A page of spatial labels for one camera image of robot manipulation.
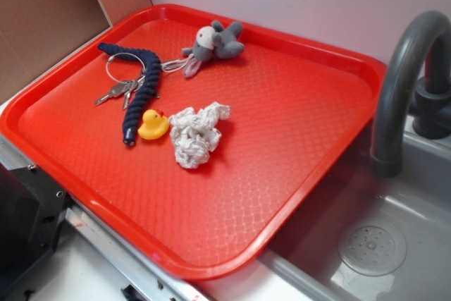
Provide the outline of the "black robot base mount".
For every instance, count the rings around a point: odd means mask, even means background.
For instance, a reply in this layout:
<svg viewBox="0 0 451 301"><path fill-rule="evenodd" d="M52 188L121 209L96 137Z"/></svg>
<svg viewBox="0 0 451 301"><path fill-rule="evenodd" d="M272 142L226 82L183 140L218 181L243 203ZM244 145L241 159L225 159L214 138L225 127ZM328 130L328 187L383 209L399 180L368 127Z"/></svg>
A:
<svg viewBox="0 0 451 301"><path fill-rule="evenodd" d="M1 167L2 283L52 254L66 201L66 191L42 169Z"/></svg>

